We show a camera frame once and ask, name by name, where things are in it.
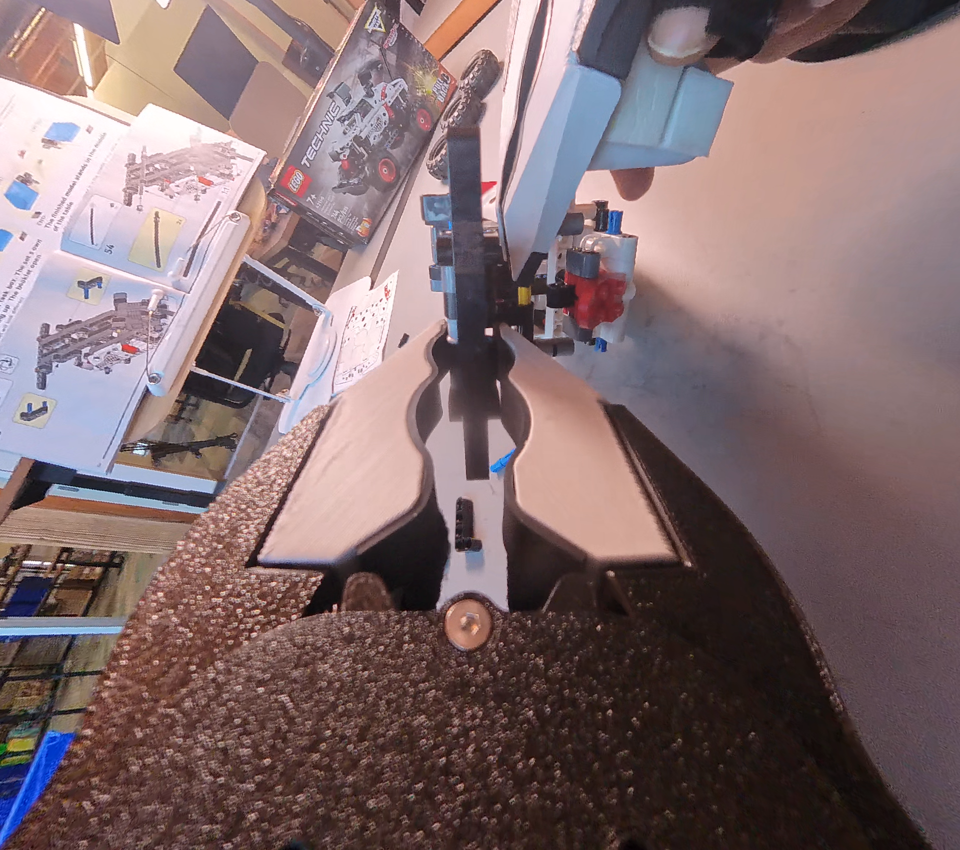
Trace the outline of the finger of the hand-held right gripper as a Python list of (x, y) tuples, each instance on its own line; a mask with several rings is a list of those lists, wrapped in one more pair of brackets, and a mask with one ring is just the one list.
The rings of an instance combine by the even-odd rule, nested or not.
[(512, 264), (545, 254), (617, 107), (653, 0), (541, 0), (500, 236)]
[(499, 206), (506, 207), (513, 165), (519, 144), (518, 124), (522, 114), (522, 80), (529, 55), (537, 61), (539, 37), (534, 37), (542, 0), (511, 0), (510, 28), (502, 77), (502, 102), (499, 132)]

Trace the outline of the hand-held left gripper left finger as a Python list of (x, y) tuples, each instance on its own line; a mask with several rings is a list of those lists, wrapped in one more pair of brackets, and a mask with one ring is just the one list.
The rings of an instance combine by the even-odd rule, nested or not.
[(270, 520), (257, 564), (344, 566), (407, 524), (435, 488), (426, 440), (442, 418), (436, 321), (334, 399)]

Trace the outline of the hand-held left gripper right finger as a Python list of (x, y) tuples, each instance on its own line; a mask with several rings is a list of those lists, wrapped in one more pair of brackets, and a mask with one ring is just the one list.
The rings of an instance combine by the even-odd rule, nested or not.
[(600, 395), (518, 331), (501, 325), (499, 343), (511, 512), (596, 568), (681, 564)]

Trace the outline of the white toy brick truck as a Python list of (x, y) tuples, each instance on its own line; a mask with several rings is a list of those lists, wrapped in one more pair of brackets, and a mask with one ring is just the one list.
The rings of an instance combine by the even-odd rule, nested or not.
[(514, 277), (499, 225), (484, 218), (484, 199), (495, 194), (481, 179), (478, 131), (455, 131), (446, 150), (449, 191), (423, 197), (421, 213), (433, 230), (430, 284), (447, 324), (449, 414), (462, 423), (465, 476), (479, 481), (491, 474), (488, 422), (500, 412), (500, 327), (551, 357), (577, 344), (606, 352), (625, 336), (638, 238), (606, 200), (576, 205), (546, 255)]

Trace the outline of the instruction booklet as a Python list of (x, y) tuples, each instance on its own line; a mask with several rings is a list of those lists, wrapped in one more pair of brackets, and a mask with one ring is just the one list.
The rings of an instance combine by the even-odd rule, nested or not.
[(153, 104), (129, 121), (1, 335), (3, 468), (108, 471), (151, 357), (247, 229), (262, 149)]

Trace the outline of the grey desk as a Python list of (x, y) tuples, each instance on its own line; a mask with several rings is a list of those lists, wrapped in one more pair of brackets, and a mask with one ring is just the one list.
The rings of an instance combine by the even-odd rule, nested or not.
[(863, 743), (958, 848), (958, 13), (731, 73), (708, 158), (638, 201), (627, 340), (567, 361), (748, 527)]

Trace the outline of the printed task sheet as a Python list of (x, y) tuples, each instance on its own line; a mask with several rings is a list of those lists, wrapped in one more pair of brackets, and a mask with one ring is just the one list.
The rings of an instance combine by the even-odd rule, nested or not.
[(1, 335), (131, 122), (1, 79)]

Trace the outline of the black angled beam piece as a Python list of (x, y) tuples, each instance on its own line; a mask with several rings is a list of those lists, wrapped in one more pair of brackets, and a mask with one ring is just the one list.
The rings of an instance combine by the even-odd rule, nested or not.
[(476, 534), (474, 502), (458, 497), (454, 509), (454, 549), (460, 554), (479, 554), (483, 541)]

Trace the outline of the white book stand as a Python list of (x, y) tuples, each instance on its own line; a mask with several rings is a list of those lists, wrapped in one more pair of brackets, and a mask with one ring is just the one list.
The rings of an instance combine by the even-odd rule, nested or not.
[(215, 264), (204, 279), (197, 280), (194, 291), (181, 307), (174, 324), (157, 348), (155, 356), (150, 358), (148, 375), (159, 379), (156, 382), (149, 381), (147, 392), (141, 398), (130, 423), (126, 425), (124, 442), (142, 439), (150, 430), (162, 424), (171, 412), (174, 400), (188, 374), (194, 372), (198, 376), (215, 379), (213, 373), (195, 366), (196, 357), (221, 306), (227, 299), (234, 279), (242, 268), (248, 268), (262, 276), (272, 290), (293, 297), (295, 301), (312, 311), (317, 318), (312, 337), (304, 353), (305, 365), (301, 368), (299, 376), (295, 377), (290, 395), (276, 395), (257, 388), (253, 388), (252, 393), (282, 404), (294, 403), (300, 399), (305, 389), (301, 379), (311, 384), (326, 371), (337, 346), (333, 312), (303, 288), (272, 270), (263, 260), (247, 254), (255, 234), (254, 230), (262, 222), (268, 203), (265, 187), (258, 179), (246, 186), (237, 205), (237, 211), (248, 220), (246, 231), (241, 235), (240, 244), (237, 249), (227, 253), (225, 263)]

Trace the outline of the white sticker sheet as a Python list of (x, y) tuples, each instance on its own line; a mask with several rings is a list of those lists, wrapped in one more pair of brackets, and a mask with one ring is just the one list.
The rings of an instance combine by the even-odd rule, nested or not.
[(331, 393), (345, 392), (383, 360), (390, 330), (399, 273), (394, 271), (379, 285), (366, 288), (351, 305), (340, 332)]

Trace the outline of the black office chair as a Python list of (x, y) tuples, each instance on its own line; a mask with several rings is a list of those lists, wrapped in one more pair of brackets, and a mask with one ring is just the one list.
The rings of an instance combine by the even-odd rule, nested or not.
[[(240, 302), (229, 302), (219, 311), (196, 364), (245, 386), (267, 389), (279, 374), (290, 379), (297, 374), (299, 365), (285, 357), (288, 340), (281, 313), (262, 315)], [(196, 372), (188, 374), (182, 392), (234, 410), (245, 408), (255, 399), (248, 389), (229, 387)]]

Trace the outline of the toy truck cardboard box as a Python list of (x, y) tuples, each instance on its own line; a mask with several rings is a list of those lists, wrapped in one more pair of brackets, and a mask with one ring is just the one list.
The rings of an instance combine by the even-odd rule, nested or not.
[(382, 2), (366, 0), (277, 163), (271, 198), (336, 244), (366, 244), (456, 88)]

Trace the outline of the large blue plastic bin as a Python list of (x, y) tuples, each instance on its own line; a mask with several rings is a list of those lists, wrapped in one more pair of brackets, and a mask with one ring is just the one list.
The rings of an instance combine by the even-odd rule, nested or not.
[(1, 844), (5, 844), (41, 798), (76, 737), (75, 733), (58, 731), (44, 734), (13, 797), (2, 798)]

